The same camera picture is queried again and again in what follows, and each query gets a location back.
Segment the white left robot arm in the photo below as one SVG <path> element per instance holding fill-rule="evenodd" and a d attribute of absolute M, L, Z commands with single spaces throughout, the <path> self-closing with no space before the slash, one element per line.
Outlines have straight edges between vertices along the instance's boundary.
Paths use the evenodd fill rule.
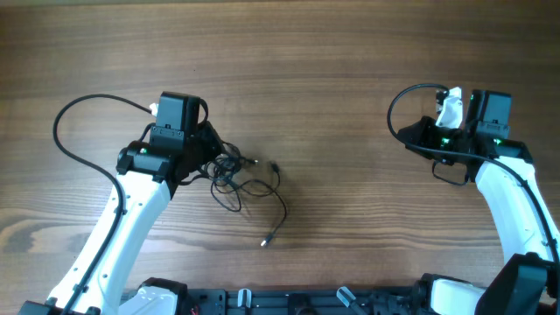
<path fill-rule="evenodd" d="M 224 150 L 207 120 L 207 103 L 164 92 L 140 139 L 123 148 L 108 202 L 72 268 L 44 303 L 25 302 L 22 314 L 187 314 L 186 284 L 151 278 L 122 300 L 124 286 L 148 232 L 179 186 Z"/>

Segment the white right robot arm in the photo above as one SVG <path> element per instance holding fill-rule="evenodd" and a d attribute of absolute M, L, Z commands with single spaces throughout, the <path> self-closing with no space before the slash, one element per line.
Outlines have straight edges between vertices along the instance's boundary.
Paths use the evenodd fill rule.
<path fill-rule="evenodd" d="M 390 132 L 433 165 L 465 167 L 500 238 L 504 266 L 485 289 L 447 276 L 423 282 L 421 307 L 434 314 L 557 314 L 559 230 L 536 183 L 523 142 L 509 139 L 510 94 L 473 90 L 465 106 L 460 87 L 432 84 L 437 117 Z"/>

